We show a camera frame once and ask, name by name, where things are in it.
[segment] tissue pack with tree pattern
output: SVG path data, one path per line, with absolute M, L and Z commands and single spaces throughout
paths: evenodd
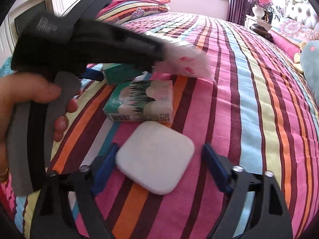
M 119 83 L 104 107 L 113 121 L 173 121 L 173 81 L 127 81 Z

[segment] white bedside table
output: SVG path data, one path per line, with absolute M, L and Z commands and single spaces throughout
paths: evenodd
M 250 26 L 253 24 L 258 24 L 260 26 L 263 26 L 266 29 L 266 31 L 269 31 L 272 28 L 272 26 L 268 22 L 257 19 L 250 15 L 246 15 L 245 27 L 250 28 Z

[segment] bed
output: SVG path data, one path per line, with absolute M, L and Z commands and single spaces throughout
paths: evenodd
M 174 119 L 167 125 L 191 138 L 196 151 L 178 186 L 165 196 L 113 171 L 95 200 L 115 237 L 206 238 L 225 199 L 201 161 L 205 142 L 248 172 L 274 172 L 298 237 L 319 205 L 319 117 L 314 97 L 288 55 L 243 26 L 202 15 L 165 12 L 121 26 L 193 43 L 206 52 L 213 79 L 159 73 L 139 77 L 173 81 Z M 69 128 L 53 146 L 50 168 L 59 173 L 89 165 L 112 142 L 122 145 L 139 125 L 106 118 L 102 109 L 114 86 L 83 80 L 82 87 L 79 109 L 67 114 Z M 1 185 L 0 201 L 26 238 L 38 195 L 16 197 L 11 178 Z M 245 227 L 252 200 L 248 194 L 235 235 Z M 88 236 L 73 193 L 69 201 L 79 232 Z

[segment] white plastic package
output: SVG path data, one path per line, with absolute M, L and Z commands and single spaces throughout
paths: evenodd
M 147 36 L 160 39 L 165 44 L 165 61 L 156 62 L 154 71 L 211 79 L 207 56 L 195 45 L 179 38 L 172 38 L 147 31 Z

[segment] green tissue pack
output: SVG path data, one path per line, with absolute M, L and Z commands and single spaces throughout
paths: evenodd
M 107 85 L 117 84 L 143 74 L 134 64 L 103 63 L 102 69 Z
M 105 104 L 113 121 L 173 121 L 173 81 L 143 80 L 119 83 Z

